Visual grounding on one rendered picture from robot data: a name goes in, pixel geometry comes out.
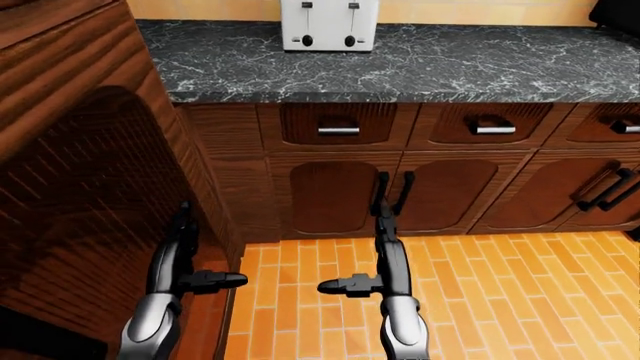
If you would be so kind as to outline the black three-finger left robot hand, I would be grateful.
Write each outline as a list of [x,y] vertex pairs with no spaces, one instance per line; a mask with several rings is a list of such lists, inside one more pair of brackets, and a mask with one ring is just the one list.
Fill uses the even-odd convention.
[[205,295],[242,287],[246,275],[237,272],[196,270],[193,258],[199,249],[199,226],[188,201],[180,203],[169,221],[165,238],[154,251],[146,280],[146,293]]

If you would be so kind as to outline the black three-finger right robot hand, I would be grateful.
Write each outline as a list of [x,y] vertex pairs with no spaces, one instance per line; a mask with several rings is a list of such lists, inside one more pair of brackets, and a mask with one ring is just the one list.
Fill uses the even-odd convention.
[[383,199],[373,204],[371,214],[375,218],[376,275],[354,274],[350,278],[323,281],[317,286],[319,293],[348,298],[368,298],[373,293],[380,293],[384,299],[412,296],[409,262],[404,244],[397,237],[392,208]]

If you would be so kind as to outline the white two-lever toaster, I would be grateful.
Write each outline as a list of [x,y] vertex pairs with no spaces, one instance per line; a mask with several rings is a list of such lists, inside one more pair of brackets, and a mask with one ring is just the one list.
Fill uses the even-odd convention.
[[[313,8],[302,8],[302,2],[312,2]],[[359,9],[350,9],[358,2]],[[283,50],[286,52],[353,52],[369,53],[375,43],[380,0],[280,0]],[[304,35],[313,44],[302,44]],[[353,47],[344,39],[352,35]]]

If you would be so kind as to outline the dark wooden cabinet door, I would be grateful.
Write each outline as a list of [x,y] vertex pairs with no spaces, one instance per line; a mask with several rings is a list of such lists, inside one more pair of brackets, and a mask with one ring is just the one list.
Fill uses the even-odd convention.
[[389,191],[390,200],[396,202],[405,173],[414,175],[397,216],[399,233],[467,233],[532,155],[526,150],[405,152]]
[[612,161],[640,164],[640,150],[539,150],[469,233],[559,232],[572,215],[570,195]]
[[283,239],[371,236],[369,206],[380,173],[402,152],[283,152],[268,156]]
[[[640,222],[640,190],[608,212],[604,212],[598,208],[588,212],[581,212],[576,206],[579,200],[590,200],[593,194],[597,194],[595,188],[602,182],[605,182],[604,186],[614,182],[617,179],[614,172],[620,167],[627,167],[640,173],[640,164],[621,164],[617,161],[612,161],[602,170],[598,170],[594,176],[591,176],[590,179],[570,195],[572,205],[569,209],[572,215],[556,230],[559,232],[580,232],[629,230],[635,227]],[[608,197],[608,200],[613,199],[622,191],[624,191],[624,188],[616,191],[615,194]]]

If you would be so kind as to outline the tall dark wooden cabinet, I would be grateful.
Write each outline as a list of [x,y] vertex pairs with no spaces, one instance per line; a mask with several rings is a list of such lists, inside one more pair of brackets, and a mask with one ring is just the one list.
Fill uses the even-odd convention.
[[243,251],[125,0],[0,0],[0,360],[115,360],[181,203],[196,269]]

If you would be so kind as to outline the dark wooden drawer front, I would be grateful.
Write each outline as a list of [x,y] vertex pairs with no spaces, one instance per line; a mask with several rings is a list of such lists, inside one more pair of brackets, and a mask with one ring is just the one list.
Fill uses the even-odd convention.
[[[400,151],[420,104],[289,103],[256,106],[268,152]],[[319,136],[318,128],[360,128],[357,136]]]
[[[574,109],[572,103],[425,103],[410,150],[528,150],[545,142]],[[475,134],[478,127],[514,126],[514,134]]]
[[545,140],[545,149],[640,149],[640,103],[578,104]]

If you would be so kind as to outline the black countertop appliance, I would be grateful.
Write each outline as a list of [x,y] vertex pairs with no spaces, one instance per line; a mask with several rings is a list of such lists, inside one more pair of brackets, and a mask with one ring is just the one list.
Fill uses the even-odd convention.
[[640,0],[597,0],[588,19],[596,24],[640,37]]

